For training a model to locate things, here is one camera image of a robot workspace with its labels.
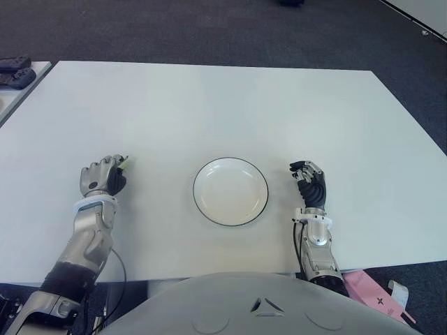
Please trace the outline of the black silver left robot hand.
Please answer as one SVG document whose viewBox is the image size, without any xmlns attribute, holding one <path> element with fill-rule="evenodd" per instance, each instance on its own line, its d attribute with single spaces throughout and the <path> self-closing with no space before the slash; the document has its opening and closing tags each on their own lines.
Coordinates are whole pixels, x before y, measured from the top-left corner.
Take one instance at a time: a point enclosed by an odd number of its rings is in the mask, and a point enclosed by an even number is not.
<svg viewBox="0 0 447 335">
<path fill-rule="evenodd" d="M 81 169 L 80 192 L 87 198 L 93 195 L 118 194 L 126 185 L 123 165 L 127 157 L 121 155 L 106 156 L 99 162 Z"/>
</svg>

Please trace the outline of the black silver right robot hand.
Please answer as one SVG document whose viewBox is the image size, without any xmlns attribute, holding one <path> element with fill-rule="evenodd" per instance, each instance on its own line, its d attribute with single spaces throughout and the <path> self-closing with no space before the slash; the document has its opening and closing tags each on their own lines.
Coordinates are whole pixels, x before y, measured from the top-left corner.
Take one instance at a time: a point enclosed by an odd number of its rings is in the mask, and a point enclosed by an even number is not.
<svg viewBox="0 0 447 335">
<path fill-rule="evenodd" d="M 297 161 L 289 164 L 289 170 L 296 180 L 305 206 L 324 211 L 326 185 L 322 169 L 312 161 Z"/>
</svg>

